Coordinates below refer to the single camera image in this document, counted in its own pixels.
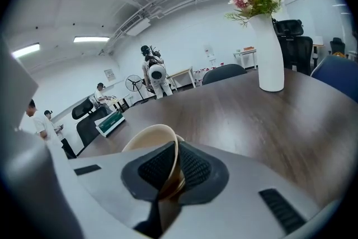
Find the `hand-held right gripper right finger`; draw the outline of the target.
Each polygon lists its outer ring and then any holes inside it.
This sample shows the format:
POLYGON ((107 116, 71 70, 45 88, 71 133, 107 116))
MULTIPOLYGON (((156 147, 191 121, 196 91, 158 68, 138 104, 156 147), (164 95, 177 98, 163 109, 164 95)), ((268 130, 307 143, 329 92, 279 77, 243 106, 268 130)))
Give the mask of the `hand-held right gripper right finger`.
POLYGON ((180 206, 207 204, 225 189, 229 181, 227 166, 218 158, 181 141, 178 145, 179 167, 184 187, 178 196, 180 206))

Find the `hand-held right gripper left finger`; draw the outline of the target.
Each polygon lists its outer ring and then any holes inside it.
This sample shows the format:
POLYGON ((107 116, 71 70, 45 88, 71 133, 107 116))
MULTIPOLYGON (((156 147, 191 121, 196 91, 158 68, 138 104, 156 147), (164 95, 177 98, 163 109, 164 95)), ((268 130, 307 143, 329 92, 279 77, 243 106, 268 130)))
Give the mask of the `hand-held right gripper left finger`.
POLYGON ((121 180, 129 193, 138 200, 150 203, 146 220, 134 230, 150 237, 160 238, 163 233, 159 215, 159 193, 175 167, 176 144, 174 141, 127 163, 121 172, 121 180))

